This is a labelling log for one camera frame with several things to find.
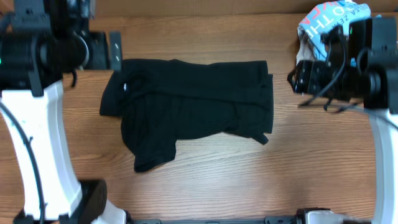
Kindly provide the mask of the black t-shirt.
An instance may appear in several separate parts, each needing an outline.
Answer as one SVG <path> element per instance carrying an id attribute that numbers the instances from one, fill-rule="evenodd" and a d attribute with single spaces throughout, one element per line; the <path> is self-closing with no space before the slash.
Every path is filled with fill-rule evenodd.
<path id="1" fill-rule="evenodd" d="M 99 113 L 121 120 L 136 172 L 174 160 L 179 140 L 228 133 L 268 142 L 274 96 L 266 61 L 128 59 L 122 65 L 109 79 Z"/>

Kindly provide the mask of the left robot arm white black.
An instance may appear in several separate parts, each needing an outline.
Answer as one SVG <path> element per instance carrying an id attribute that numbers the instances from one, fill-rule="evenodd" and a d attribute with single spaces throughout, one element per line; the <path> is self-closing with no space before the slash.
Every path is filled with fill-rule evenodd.
<path id="1" fill-rule="evenodd" d="M 63 123 L 63 75 L 121 69 L 119 32 L 92 32 L 92 0 L 18 0 L 1 18 L 1 114 L 24 186 L 14 223 L 127 223 L 102 179 L 80 180 Z"/>

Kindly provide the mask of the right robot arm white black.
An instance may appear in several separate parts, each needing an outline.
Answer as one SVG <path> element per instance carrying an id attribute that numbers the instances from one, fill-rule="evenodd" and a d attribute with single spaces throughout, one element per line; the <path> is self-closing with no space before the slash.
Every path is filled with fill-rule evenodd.
<path id="1" fill-rule="evenodd" d="M 287 77 L 295 93 L 312 105 L 327 98 L 346 102 L 338 113 L 355 110 L 368 115 L 375 145 L 376 204 L 370 223 L 397 223 L 397 21 L 370 17 L 338 25 L 321 35 L 329 47 L 326 60 L 302 60 Z"/>

